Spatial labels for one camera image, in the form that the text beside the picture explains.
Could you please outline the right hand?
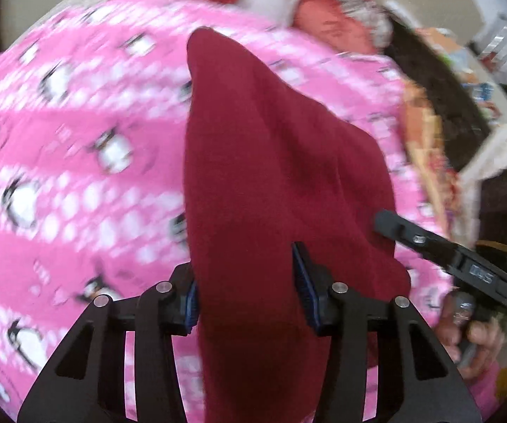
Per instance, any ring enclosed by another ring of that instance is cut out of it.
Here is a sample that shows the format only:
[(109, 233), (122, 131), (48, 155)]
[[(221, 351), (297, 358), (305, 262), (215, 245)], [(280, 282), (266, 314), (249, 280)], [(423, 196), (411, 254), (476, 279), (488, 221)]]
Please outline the right hand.
[(462, 353), (459, 348), (463, 332), (454, 316), (454, 312), (453, 296), (447, 294), (434, 333), (436, 333), (453, 362), (459, 363), (458, 370), (464, 380), (474, 381), (487, 372), (496, 362), (496, 358), (504, 344), (505, 336), (496, 318), (491, 318), (489, 322), (470, 322), (466, 331), (466, 338), (476, 347), (476, 351), (470, 361), (464, 365), (460, 359)]

